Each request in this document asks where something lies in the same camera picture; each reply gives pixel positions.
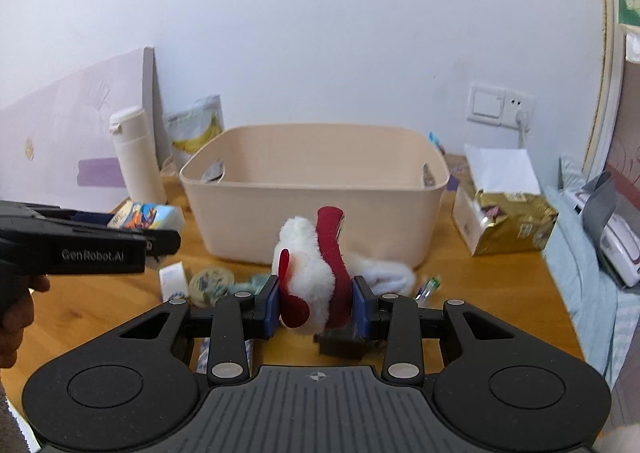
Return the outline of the person's left hand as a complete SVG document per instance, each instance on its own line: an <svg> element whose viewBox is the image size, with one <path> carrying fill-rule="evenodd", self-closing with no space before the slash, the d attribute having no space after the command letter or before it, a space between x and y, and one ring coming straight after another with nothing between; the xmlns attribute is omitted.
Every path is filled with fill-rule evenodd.
<svg viewBox="0 0 640 453"><path fill-rule="evenodd" d="M1 367L11 369L23 343L26 327L35 319L32 291L47 293L50 280L45 275L10 277L8 288L1 293Z"/></svg>

